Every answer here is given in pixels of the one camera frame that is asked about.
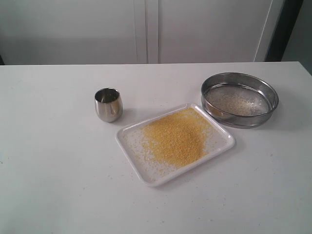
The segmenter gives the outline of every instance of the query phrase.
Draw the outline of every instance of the white table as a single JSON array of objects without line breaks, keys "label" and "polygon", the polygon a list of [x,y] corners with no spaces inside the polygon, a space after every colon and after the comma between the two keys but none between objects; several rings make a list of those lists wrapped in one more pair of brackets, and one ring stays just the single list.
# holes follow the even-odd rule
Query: white table
[{"label": "white table", "polygon": [[[243,72],[280,97],[237,145],[159,188],[139,181],[122,126],[194,102],[209,76]],[[115,123],[94,93],[120,90]],[[312,77],[298,62],[0,66],[1,234],[312,233]]]}]

